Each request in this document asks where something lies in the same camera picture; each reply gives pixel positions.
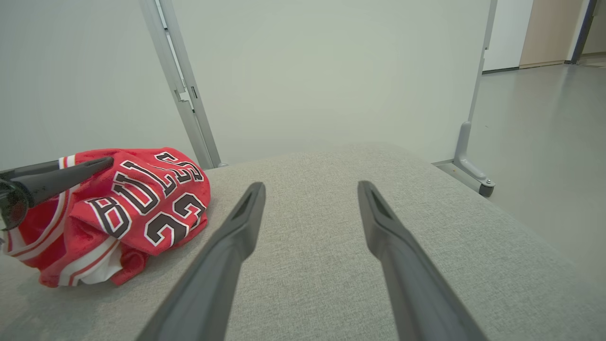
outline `gray floor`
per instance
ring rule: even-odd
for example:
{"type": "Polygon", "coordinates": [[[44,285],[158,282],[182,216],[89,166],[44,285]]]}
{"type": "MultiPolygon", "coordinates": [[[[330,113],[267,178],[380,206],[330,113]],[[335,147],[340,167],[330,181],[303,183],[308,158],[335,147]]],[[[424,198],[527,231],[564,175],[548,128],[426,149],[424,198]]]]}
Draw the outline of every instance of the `gray floor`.
{"type": "Polygon", "coordinates": [[[490,201],[606,287],[606,68],[483,76],[469,154],[497,182],[490,201]]]}

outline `chicago bulls jersey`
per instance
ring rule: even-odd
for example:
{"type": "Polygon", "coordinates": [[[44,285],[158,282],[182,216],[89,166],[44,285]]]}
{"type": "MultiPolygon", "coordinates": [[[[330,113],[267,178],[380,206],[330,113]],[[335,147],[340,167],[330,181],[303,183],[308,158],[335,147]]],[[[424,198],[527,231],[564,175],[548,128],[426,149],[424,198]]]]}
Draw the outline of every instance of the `chicago bulls jersey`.
{"type": "Polygon", "coordinates": [[[210,185],[203,171],[171,148],[103,149],[59,159],[59,167],[102,157],[113,166],[31,208],[5,232],[4,252],[40,270],[50,287],[143,271],[150,255],[190,241],[207,224],[210,185]]]}

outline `door frame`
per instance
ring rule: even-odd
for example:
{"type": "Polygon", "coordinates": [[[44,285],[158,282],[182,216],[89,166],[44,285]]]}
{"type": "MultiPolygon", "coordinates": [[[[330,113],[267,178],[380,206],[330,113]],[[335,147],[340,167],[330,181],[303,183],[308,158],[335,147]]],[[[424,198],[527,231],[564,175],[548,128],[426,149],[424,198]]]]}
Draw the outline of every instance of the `door frame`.
{"type": "Polygon", "coordinates": [[[572,58],[570,62],[566,61],[567,64],[579,64],[581,53],[583,53],[585,43],[587,42],[587,36],[589,35],[589,30],[591,29],[591,23],[593,22],[593,13],[596,10],[597,4],[598,0],[589,0],[589,4],[587,5],[587,11],[585,12],[585,18],[583,19],[583,25],[581,26],[581,31],[579,32],[579,37],[576,41],[572,58]]]}

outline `metal frame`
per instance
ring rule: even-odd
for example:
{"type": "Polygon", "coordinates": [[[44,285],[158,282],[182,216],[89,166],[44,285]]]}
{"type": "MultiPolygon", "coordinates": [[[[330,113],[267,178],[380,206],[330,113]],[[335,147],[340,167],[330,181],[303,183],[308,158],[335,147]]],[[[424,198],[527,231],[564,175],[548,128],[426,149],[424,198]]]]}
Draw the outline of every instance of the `metal frame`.
{"type": "Polygon", "coordinates": [[[494,187],[495,182],[490,180],[486,173],[478,168],[467,156],[467,144],[469,143],[469,134],[471,132],[471,119],[473,118],[473,112],[476,108],[476,101],[478,99],[478,90],[480,89],[480,78],[482,77],[482,69],[484,68],[484,52],[490,45],[490,36],[492,35],[492,28],[494,24],[494,14],[496,12],[497,0],[491,0],[490,10],[488,12],[488,21],[486,24],[486,33],[484,35],[484,45],[482,46],[482,55],[480,57],[480,65],[478,67],[478,77],[476,78],[476,88],[473,91],[473,98],[471,99],[471,108],[469,110],[469,117],[466,122],[461,125],[461,131],[459,132],[459,140],[457,141],[456,150],[454,152],[453,164],[460,168],[465,173],[471,175],[473,178],[478,180],[485,187],[494,187]]]}
{"type": "Polygon", "coordinates": [[[587,42],[587,36],[589,35],[589,30],[591,29],[593,13],[595,13],[597,4],[598,0],[589,0],[589,4],[587,4],[587,11],[585,11],[585,18],[583,19],[583,25],[581,26],[579,37],[576,40],[576,46],[574,47],[570,64],[579,64],[581,53],[583,53],[585,43],[587,42]]]}
{"type": "Polygon", "coordinates": [[[171,94],[177,105],[179,115],[183,121],[185,131],[190,139],[198,163],[203,169],[211,169],[216,167],[225,166],[221,163],[219,152],[217,150],[215,139],[210,131],[210,125],[208,118],[202,105],[202,100],[197,96],[199,91],[195,90],[198,88],[196,81],[193,77],[193,71],[187,58],[187,52],[185,51],[185,45],[181,36],[181,31],[176,22],[175,11],[173,10],[172,3],[170,1],[160,1],[164,19],[166,21],[168,32],[171,36],[173,47],[175,48],[175,54],[181,66],[181,72],[185,79],[187,89],[183,87],[181,76],[173,53],[168,44],[164,25],[162,24],[162,18],[158,12],[155,0],[139,0],[145,23],[151,35],[156,53],[160,60],[160,65],[164,71],[164,76],[168,81],[168,85],[171,89],[171,94]],[[182,100],[180,93],[187,92],[190,94],[191,105],[187,100],[182,100]]]}

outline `wooden door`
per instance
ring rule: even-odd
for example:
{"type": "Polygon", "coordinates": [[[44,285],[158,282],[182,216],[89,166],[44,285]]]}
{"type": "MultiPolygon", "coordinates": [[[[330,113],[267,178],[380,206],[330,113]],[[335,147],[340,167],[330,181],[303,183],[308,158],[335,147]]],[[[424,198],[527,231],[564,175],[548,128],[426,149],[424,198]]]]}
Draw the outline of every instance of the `wooden door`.
{"type": "Polygon", "coordinates": [[[534,0],[520,68],[561,64],[568,58],[583,0],[534,0]]]}

